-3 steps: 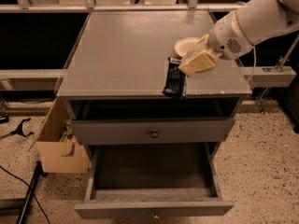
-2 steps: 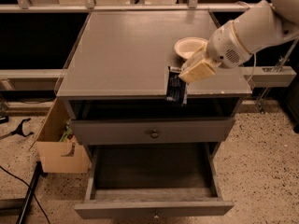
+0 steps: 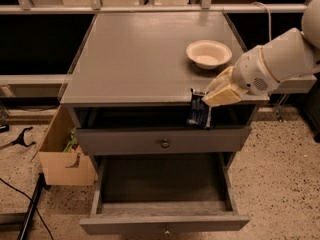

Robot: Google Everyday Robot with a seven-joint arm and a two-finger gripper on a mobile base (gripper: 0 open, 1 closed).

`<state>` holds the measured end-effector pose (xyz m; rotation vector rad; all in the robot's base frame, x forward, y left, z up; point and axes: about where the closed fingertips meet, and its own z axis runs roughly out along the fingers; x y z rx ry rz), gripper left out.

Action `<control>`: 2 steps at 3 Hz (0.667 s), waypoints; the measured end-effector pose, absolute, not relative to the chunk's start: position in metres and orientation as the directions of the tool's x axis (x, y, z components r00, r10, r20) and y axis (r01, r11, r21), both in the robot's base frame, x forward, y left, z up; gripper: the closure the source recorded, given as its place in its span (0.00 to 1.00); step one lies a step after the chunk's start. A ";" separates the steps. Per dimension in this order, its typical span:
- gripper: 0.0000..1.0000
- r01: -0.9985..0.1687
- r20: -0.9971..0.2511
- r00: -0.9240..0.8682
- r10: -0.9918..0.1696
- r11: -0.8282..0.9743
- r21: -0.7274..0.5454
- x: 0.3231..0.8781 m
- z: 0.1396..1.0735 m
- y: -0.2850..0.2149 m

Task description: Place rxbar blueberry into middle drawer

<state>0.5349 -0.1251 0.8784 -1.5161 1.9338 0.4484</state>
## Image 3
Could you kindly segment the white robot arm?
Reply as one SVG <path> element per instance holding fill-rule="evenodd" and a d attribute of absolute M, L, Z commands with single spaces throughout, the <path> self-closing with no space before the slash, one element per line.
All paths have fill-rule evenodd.
<path fill-rule="evenodd" d="M 242 54 L 234 66 L 210 82 L 202 101 L 209 107 L 235 104 L 246 95 L 270 93 L 293 77 L 318 73 L 320 0 L 307 5 L 301 28 L 292 28 Z"/>

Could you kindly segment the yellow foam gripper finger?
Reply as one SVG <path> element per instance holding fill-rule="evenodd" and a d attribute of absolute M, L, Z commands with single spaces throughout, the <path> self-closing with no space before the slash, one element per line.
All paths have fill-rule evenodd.
<path fill-rule="evenodd" d="M 218 107 L 238 103 L 242 100 L 242 96 L 248 92 L 236 84 L 228 84 L 218 91 L 214 90 L 206 94 L 202 101 L 209 107 Z"/>
<path fill-rule="evenodd" d="M 227 67 L 217 77 L 215 77 L 205 88 L 205 92 L 219 91 L 232 83 L 233 66 Z"/>

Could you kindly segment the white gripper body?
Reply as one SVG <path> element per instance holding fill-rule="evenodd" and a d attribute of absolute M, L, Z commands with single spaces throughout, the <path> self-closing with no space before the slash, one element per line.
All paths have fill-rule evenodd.
<path fill-rule="evenodd" d="M 242 54 L 234 65 L 232 80 L 249 94 L 260 96 L 277 89 L 280 82 L 264 61 L 261 46 Z"/>

